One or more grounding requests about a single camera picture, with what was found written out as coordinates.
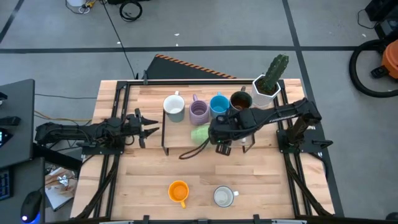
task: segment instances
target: vacuum cleaner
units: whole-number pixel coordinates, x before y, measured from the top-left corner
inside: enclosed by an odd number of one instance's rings
[[[382,52],[381,66],[372,70],[371,75],[373,78],[381,78],[389,75],[396,81],[398,81],[398,40],[393,42],[386,39],[382,40],[370,40],[360,46],[358,46],[349,60],[349,77],[353,82],[353,85],[360,92],[365,95],[376,97],[376,98],[387,98],[398,96],[398,90],[378,92],[366,88],[358,78],[356,73],[356,61],[359,54],[364,50],[378,50]]]

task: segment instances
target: wooden table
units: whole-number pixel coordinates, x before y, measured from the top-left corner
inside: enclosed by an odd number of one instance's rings
[[[299,79],[284,81],[289,103],[304,97]],[[101,82],[93,123],[111,116],[116,83]],[[217,91],[229,97],[239,89],[236,85],[136,85],[130,89],[127,114],[140,108],[145,118],[159,121],[159,124],[146,128],[161,127],[163,100],[175,90],[180,91],[189,106],[194,93],[209,101]],[[246,85],[246,89],[250,91],[251,86]],[[146,140],[146,149],[140,149],[137,141],[126,146],[119,163],[112,220],[142,220],[143,215],[150,215],[151,220],[252,219],[253,214],[259,214],[260,218],[293,218],[287,173],[283,155],[278,150],[276,130],[276,123],[264,126],[255,135],[256,144],[246,154],[241,149],[233,149],[230,156],[223,156],[207,149],[186,161],[179,160],[178,156],[191,147],[170,148],[169,156],[165,155],[161,147],[162,129]],[[302,154],[301,158],[307,187],[324,208],[333,213],[322,162],[308,154]],[[71,217],[83,210],[98,188],[102,161],[103,156],[95,156],[82,167]],[[169,184],[175,180],[184,180],[189,185],[185,210],[167,194]],[[213,201],[213,192],[220,185],[239,191],[239,196],[228,208],[220,208]],[[303,214],[302,196],[297,186],[296,189]],[[104,198],[108,198],[107,192],[103,197],[102,215],[106,208]]]

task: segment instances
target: plant pot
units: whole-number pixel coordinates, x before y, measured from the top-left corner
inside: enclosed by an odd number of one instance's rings
[[[252,87],[251,87],[250,95],[251,95],[251,98],[253,99],[253,105],[256,107],[267,106],[268,104],[270,104],[272,102],[272,100],[274,100],[274,98],[280,92],[280,86],[278,83],[276,83],[277,90],[275,91],[275,93],[273,95],[270,96],[270,95],[265,95],[265,94],[259,93],[259,91],[257,90],[257,87],[256,87],[256,82],[259,78],[262,78],[264,76],[265,75],[260,75],[251,83]]]

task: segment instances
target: gray floor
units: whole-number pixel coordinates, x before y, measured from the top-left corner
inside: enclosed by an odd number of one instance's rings
[[[375,39],[373,30],[356,24],[356,13],[369,0],[289,0],[302,46],[353,46]],[[17,0],[0,1],[0,29]],[[25,0],[1,49],[62,49],[121,47],[100,4],[86,15],[72,14],[64,1]],[[152,0],[133,23],[107,6],[126,47],[220,45],[293,46],[280,0]],[[361,22],[371,25],[365,14]],[[267,50],[128,52],[135,72],[142,73],[155,54],[167,54],[228,73],[254,78],[279,53],[290,55],[285,78],[301,78],[295,52]],[[348,78],[352,52],[303,52],[326,138],[335,143],[330,155],[347,217],[383,219],[396,212],[398,156],[395,146],[398,105],[395,98],[375,99],[358,93]],[[375,90],[392,90],[387,78],[371,80],[369,71],[379,56],[366,52],[358,60],[362,81]],[[96,96],[100,80],[129,79],[123,53],[0,54],[0,85],[34,78],[36,92],[66,96]],[[53,117],[90,118],[94,100],[36,97],[35,109]],[[35,125],[45,121],[35,119]],[[79,157],[79,152],[70,152]],[[72,203],[47,221],[64,220]]]

